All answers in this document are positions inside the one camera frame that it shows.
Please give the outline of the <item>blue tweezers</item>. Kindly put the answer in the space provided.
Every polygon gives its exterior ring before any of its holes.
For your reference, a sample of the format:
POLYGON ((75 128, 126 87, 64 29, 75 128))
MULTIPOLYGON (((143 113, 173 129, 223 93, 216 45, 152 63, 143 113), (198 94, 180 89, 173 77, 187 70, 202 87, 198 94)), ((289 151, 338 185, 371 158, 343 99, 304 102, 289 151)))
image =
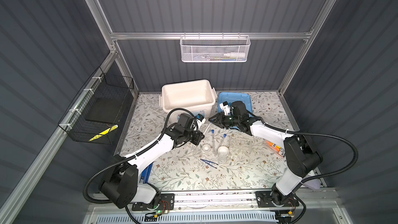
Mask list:
POLYGON ((218 164, 209 160, 204 160, 204 159, 200 159, 202 162, 204 162, 205 164, 207 164, 208 166, 212 167, 212 168, 217 168, 218 164))

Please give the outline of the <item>small white dish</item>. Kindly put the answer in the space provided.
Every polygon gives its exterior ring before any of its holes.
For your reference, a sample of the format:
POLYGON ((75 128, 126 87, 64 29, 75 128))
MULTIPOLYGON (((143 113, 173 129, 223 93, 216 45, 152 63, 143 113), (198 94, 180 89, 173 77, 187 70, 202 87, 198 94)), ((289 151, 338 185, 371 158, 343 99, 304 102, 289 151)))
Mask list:
POLYGON ((205 152, 211 151, 211 146, 210 146, 209 144, 204 144, 204 145, 203 145, 203 150, 204 150, 205 152))

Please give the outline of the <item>blue plastic bin lid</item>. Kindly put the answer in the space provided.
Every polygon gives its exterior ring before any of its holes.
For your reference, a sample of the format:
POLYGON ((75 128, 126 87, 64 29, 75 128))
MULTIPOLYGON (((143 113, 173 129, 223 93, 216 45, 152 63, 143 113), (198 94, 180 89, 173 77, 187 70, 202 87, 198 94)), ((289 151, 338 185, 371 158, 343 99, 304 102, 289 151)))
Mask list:
POLYGON ((236 92, 221 92, 219 94, 218 102, 218 113, 221 112, 220 103, 227 101, 229 104, 235 101, 242 101, 246 105, 247 111, 252 111, 252 101, 251 96, 246 93, 236 93, 236 92))

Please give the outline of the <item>white plastic storage bin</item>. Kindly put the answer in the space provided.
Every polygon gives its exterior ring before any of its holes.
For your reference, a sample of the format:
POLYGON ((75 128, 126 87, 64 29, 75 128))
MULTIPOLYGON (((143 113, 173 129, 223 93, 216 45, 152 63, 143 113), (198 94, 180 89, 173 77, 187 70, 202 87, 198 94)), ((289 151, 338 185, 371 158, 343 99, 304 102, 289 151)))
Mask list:
POLYGON ((164 85, 159 96, 159 106, 166 113, 176 108, 184 108, 195 116, 201 114, 207 119, 216 99, 215 88, 208 80, 202 79, 164 85))

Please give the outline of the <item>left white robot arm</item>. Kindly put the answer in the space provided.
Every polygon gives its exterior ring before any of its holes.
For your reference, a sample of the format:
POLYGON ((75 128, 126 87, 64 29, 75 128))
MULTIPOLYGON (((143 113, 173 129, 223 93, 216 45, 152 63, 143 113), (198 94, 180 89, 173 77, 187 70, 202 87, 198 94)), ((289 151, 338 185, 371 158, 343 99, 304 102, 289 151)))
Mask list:
POLYGON ((125 157, 115 156, 114 162, 123 159, 128 161, 104 172, 100 192, 118 208, 124 208, 130 203, 147 204, 151 208, 158 206, 160 190, 150 183, 141 183, 143 170, 160 156, 186 143, 199 145, 205 137, 199 128, 205 121, 201 114, 192 116, 183 113, 178 122, 165 127, 158 137, 140 150, 125 157))

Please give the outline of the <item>coloured marker pack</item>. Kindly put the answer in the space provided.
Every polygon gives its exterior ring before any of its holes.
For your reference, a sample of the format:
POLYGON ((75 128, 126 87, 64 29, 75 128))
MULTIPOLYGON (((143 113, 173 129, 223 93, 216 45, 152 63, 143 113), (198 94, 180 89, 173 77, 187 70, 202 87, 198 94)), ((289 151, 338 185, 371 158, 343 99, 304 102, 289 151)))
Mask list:
POLYGON ((283 147, 276 145, 275 143, 272 143, 270 141, 266 141, 267 145, 269 148, 271 148, 273 151, 275 151, 279 156, 285 157, 286 153, 283 147))

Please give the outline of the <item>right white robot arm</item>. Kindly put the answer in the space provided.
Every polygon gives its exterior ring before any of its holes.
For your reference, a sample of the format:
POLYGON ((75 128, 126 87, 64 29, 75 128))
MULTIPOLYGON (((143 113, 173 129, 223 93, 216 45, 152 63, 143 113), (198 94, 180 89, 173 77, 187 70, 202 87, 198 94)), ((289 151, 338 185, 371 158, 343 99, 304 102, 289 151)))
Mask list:
POLYGON ((303 185, 302 180, 323 161, 317 148, 304 134, 266 123, 260 116, 248 111, 242 101, 235 101, 231 105, 224 102, 220 107, 223 108, 223 112, 210 117, 209 122, 221 129, 237 128, 242 133, 272 143, 275 148, 279 147, 279 153, 286 160, 287 169, 272 186, 270 197, 276 205, 282 205, 283 201, 293 197, 303 185))

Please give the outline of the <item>clear acrylic tube rack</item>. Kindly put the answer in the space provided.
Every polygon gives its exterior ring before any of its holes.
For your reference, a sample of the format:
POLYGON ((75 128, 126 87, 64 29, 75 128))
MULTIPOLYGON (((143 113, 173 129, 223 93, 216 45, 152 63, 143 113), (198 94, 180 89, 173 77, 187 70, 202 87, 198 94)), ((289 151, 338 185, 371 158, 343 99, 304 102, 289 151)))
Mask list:
POLYGON ((231 159, 248 158, 252 153, 252 139, 241 139, 238 137, 231 137, 229 139, 229 152, 231 159))

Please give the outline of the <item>white bottle in basket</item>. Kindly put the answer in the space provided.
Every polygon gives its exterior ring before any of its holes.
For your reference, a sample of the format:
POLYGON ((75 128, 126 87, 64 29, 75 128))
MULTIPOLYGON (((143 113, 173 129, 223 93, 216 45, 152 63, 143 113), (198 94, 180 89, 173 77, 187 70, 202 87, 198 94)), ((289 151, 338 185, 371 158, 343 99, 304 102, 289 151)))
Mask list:
POLYGON ((230 52, 224 53, 223 56, 229 59, 244 59, 246 57, 246 54, 243 52, 230 52))

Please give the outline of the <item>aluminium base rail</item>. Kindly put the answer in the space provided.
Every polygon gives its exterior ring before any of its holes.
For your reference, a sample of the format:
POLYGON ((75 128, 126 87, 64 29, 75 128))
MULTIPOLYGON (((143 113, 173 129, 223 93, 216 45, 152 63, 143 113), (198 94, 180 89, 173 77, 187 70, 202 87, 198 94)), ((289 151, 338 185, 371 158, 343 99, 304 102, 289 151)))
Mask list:
POLYGON ((250 211, 284 211, 298 213, 303 208, 296 197, 290 197, 284 206, 276 206, 271 201, 270 189, 240 190, 199 190, 199 191, 165 191, 154 206, 132 202, 129 210, 152 211, 153 209, 171 212, 250 212, 250 211))

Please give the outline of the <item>blue handled tool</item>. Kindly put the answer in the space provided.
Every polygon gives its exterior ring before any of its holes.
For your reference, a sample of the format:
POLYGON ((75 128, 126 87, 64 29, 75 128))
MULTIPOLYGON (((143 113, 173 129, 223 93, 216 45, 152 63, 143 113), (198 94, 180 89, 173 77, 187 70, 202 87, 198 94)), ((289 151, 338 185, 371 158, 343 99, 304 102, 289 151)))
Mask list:
POLYGON ((147 168, 145 168, 141 173, 140 183, 146 184, 148 183, 150 173, 152 170, 153 163, 151 163, 147 168))

